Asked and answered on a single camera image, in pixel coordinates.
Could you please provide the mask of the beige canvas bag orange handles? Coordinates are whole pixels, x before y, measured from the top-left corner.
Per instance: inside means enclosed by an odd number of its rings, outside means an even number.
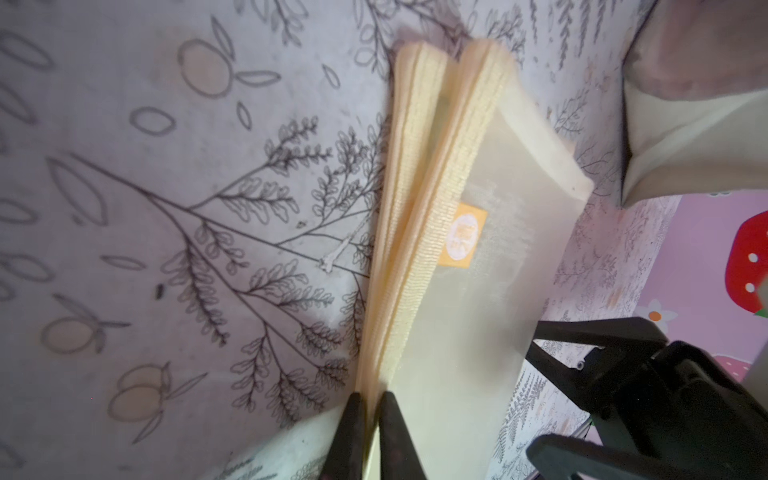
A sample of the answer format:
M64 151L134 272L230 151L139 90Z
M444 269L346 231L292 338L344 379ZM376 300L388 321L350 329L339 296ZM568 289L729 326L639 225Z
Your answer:
M657 2L623 79L624 206L766 189L766 2Z

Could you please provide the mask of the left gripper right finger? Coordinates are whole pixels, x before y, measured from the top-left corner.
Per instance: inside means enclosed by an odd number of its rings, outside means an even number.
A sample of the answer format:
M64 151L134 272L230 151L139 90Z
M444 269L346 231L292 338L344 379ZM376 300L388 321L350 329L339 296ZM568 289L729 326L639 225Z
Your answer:
M380 478L426 480L396 396L385 391L378 406Z

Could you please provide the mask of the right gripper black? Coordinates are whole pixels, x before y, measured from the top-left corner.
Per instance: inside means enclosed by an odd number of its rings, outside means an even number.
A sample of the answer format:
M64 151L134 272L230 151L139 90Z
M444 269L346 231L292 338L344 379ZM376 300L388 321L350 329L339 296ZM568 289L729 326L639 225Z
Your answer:
M569 367L538 340L591 350ZM641 317L537 324L526 360L594 413L603 445L618 449L539 436L526 455L543 479L666 478L664 467L637 455L728 479L766 478L766 409L705 351L667 344Z

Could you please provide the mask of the yellow-trim mesh pouch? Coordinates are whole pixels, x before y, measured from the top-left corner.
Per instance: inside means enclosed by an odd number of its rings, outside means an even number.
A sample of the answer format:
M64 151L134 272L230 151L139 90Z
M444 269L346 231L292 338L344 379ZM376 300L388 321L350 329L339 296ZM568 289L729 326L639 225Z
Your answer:
M385 392L427 478L485 476L592 190L502 45L400 49L356 380L367 478L381 477Z

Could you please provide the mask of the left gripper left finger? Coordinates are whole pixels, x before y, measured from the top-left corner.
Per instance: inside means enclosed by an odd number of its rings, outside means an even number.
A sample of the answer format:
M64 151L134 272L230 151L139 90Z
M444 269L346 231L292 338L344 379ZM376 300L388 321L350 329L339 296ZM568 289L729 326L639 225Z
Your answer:
M345 405L319 480L361 480L364 462L365 405L359 392Z

